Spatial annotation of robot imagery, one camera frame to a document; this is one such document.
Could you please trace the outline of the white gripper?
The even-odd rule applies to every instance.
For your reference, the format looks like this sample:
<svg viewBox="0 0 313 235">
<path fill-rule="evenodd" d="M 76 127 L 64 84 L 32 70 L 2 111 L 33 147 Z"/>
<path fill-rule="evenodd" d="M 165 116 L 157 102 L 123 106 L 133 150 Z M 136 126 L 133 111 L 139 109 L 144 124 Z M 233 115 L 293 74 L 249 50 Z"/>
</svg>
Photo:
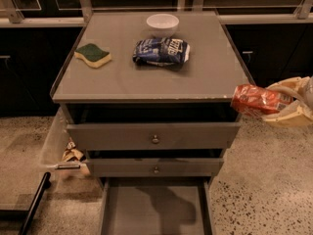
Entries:
<svg viewBox="0 0 313 235">
<path fill-rule="evenodd" d="M 313 124 L 313 76 L 292 77 L 273 83 L 269 90 L 303 99 L 295 100 L 277 114 L 266 115 L 262 120 L 275 127 L 300 127 Z"/>
</svg>

